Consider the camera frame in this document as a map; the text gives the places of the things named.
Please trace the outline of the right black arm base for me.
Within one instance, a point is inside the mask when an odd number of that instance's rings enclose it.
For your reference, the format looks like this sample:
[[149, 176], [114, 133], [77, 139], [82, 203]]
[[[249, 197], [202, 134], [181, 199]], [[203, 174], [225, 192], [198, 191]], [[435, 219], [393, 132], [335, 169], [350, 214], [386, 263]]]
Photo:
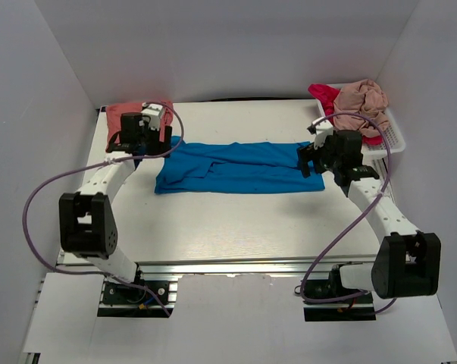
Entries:
[[310, 279], [304, 286], [305, 322], [369, 322], [376, 320], [371, 293], [336, 288], [329, 279]]

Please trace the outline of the blue t-shirt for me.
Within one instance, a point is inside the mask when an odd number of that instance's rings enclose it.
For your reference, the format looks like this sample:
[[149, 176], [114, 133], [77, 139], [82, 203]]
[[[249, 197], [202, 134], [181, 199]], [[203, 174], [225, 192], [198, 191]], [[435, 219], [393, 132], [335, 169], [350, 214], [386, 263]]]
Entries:
[[155, 193], [278, 194], [318, 192], [323, 177], [302, 176], [296, 150], [308, 143], [185, 143], [164, 160]]

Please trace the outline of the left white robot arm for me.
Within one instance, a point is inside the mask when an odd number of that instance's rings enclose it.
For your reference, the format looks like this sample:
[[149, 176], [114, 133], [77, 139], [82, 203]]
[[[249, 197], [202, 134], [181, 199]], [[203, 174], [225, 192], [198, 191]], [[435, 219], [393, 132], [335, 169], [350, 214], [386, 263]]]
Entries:
[[136, 281], [139, 266], [118, 246], [111, 202], [143, 158], [169, 156], [172, 127], [166, 116], [167, 109], [159, 104], [123, 113], [120, 130], [108, 141], [104, 163], [77, 192], [59, 199], [61, 249], [130, 284]]

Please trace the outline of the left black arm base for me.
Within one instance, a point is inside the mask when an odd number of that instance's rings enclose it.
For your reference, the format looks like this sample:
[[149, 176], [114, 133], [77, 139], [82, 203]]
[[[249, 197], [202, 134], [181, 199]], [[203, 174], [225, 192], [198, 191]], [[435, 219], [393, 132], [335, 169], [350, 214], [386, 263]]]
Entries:
[[[146, 285], [156, 295], [169, 313], [173, 312], [177, 283], [141, 280], [141, 284]], [[106, 281], [102, 287], [97, 316], [99, 318], [167, 319], [165, 311], [153, 295], [144, 290], [110, 281]]]

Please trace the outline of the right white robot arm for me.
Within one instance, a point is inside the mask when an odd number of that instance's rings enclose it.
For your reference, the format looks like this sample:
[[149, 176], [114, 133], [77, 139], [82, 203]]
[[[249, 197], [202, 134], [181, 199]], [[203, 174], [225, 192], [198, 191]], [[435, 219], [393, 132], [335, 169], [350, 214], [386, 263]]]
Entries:
[[303, 177], [333, 174], [336, 185], [354, 203], [380, 242], [372, 263], [332, 267], [319, 291], [303, 278], [299, 295], [310, 304], [344, 302], [375, 292], [381, 299], [432, 296], [440, 275], [441, 242], [412, 224], [385, 194], [387, 181], [364, 165], [362, 136], [356, 131], [325, 131], [297, 150]]

